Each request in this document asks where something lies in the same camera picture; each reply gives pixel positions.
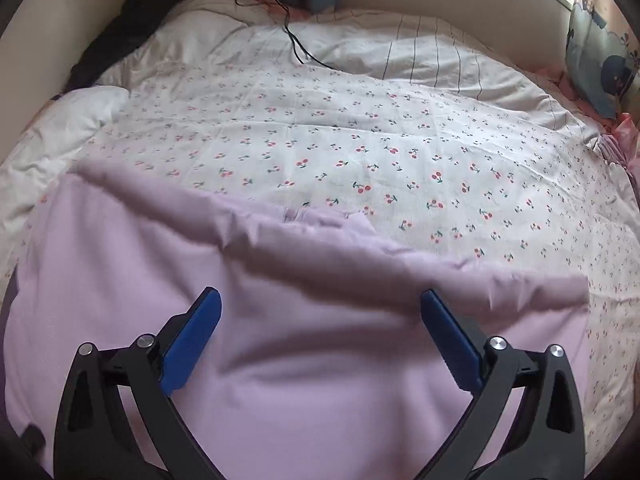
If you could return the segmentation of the lilac purple jacket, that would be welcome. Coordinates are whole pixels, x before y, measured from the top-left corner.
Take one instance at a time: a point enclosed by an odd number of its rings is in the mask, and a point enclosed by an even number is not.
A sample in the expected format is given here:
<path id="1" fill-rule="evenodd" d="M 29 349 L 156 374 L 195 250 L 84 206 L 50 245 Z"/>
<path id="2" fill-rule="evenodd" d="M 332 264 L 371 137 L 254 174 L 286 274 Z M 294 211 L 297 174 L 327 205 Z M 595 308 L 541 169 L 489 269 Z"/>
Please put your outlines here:
<path id="1" fill-rule="evenodd" d="M 37 207 L 3 337 L 12 428 L 54 434 L 77 348 L 131 344 L 206 287 L 221 321 L 174 400 L 230 479 L 409 479 L 454 428 L 461 391 L 422 292 L 526 350 L 588 364 L 582 275 L 421 252 L 362 214 L 189 190 L 78 162 Z"/>

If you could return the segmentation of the black clothing pile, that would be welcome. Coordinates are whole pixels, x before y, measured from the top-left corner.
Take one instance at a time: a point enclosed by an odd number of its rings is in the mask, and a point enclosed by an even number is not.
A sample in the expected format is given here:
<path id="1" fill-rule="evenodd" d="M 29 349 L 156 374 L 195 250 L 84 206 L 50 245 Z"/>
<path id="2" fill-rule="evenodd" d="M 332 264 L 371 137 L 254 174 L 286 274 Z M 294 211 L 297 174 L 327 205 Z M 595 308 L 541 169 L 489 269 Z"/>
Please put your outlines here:
<path id="1" fill-rule="evenodd" d="M 140 48 L 183 0 L 125 0 L 120 12 L 99 33 L 70 70 L 65 93 L 88 88 L 111 66 Z"/>

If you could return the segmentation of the cherry print bed quilt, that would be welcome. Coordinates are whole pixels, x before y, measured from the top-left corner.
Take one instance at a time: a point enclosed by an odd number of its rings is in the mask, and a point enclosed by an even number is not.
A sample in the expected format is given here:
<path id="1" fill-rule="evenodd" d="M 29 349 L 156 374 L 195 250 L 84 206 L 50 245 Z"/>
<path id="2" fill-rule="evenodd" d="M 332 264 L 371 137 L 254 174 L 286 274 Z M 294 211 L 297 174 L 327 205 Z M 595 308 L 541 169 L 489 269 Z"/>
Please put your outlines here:
<path id="1" fill-rule="evenodd" d="M 92 89 L 52 102 L 1 166 L 1 273 L 48 186 L 81 157 L 200 190 L 359 211 L 414 248 L 585 274 L 587 464 L 634 412 L 639 208 L 601 127 L 549 78 L 439 18 L 296 18 L 188 0 Z"/>

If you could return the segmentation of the pink ruffled cloth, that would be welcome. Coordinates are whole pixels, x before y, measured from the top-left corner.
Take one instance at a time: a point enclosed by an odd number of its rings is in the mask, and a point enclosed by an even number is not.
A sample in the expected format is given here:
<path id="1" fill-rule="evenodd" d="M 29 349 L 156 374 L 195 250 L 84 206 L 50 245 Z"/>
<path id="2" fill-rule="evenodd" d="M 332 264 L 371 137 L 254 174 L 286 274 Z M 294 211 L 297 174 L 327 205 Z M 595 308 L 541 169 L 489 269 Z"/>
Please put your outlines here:
<path id="1" fill-rule="evenodd" d="M 631 114 L 620 114 L 614 125 L 602 127 L 587 144 L 607 162 L 621 166 L 639 193 L 639 128 Z"/>

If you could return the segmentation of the blue cartoon curtain right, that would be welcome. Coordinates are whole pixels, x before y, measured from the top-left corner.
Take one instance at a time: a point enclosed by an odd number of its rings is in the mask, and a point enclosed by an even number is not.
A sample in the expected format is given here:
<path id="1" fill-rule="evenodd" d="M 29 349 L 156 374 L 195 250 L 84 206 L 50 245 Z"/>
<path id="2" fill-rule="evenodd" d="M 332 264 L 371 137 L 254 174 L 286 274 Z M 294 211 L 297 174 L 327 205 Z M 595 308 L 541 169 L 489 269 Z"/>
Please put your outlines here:
<path id="1" fill-rule="evenodd" d="M 574 0 L 565 66 L 601 118 L 614 120 L 639 105 L 639 39 L 614 0 Z"/>

